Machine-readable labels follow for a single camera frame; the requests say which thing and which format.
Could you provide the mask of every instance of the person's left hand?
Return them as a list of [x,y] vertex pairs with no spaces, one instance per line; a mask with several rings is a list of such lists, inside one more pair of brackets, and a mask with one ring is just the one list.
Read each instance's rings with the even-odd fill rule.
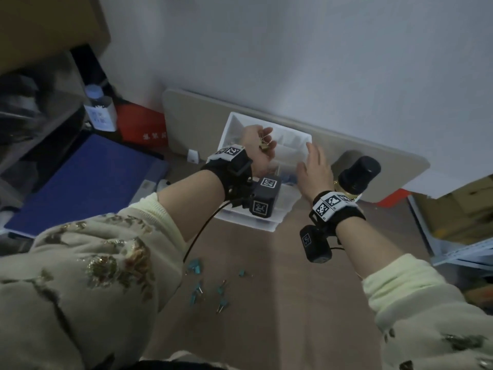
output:
[[[262,128],[260,125],[247,126],[243,129],[243,136],[240,144],[245,147],[246,154],[253,161],[251,172],[254,177],[261,177],[268,172],[269,162],[275,156],[274,148],[277,142],[268,136],[272,132],[272,127]],[[260,137],[269,143],[266,150],[260,149]]]

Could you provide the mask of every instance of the sleeve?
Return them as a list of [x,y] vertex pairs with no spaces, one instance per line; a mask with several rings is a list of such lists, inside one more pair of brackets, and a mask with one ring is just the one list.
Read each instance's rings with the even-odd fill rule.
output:
[[363,281],[384,369],[493,369],[493,319],[429,263],[404,255]]
[[139,360],[181,283],[186,247],[157,199],[160,207],[144,201],[55,226],[28,254],[0,258],[3,365],[113,369]]

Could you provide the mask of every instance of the hand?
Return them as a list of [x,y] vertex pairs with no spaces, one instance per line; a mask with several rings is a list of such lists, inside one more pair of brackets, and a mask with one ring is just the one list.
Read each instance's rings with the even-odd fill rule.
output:
[[327,165],[324,151],[319,146],[307,142],[308,158],[306,165],[299,162],[296,167],[298,188],[301,194],[310,202],[324,191],[334,191],[334,174]]
[[[268,136],[272,132],[272,127],[262,128],[260,125],[247,126],[243,130],[243,136],[240,144],[245,147],[246,154],[253,161],[251,172],[254,177],[261,177],[268,172],[269,162],[274,158],[274,148],[277,142]],[[269,143],[269,148],[262,151],[260,149],[260,138],[263,137],[265,142]]]

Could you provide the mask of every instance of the bottle label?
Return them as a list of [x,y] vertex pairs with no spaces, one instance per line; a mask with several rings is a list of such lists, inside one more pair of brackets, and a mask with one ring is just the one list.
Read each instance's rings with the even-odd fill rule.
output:
[[112,103],[108,107],[84,105],[93,127],[100,131],[116,131],[116,109]]

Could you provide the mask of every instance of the translucent plastic box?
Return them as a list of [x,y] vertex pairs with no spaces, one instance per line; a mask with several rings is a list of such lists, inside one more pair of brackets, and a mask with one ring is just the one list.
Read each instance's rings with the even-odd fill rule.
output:
[[269,218],[256,217],[248,209],[241,207],[226,207],[215,217],[252,228],[274,231],[286,214],[291,211],[296,201],[301,198],[301,193],[293,184],[292,178],[296,174],[296,164],[299,161],[306,161],[308,156],[306,142],[311,142],[311,135],[275,123],[231,112],[218,149],[231,144],[240,144],[243,128],[251,125],[261,125],[264,128],[272,127],[274,129],[271,136],[273,140],[277,141],[278,145],[276,146],[276,157],[271,161],[270,168],[272,172],[281,176],[285,183],[280,188],[274,211]]

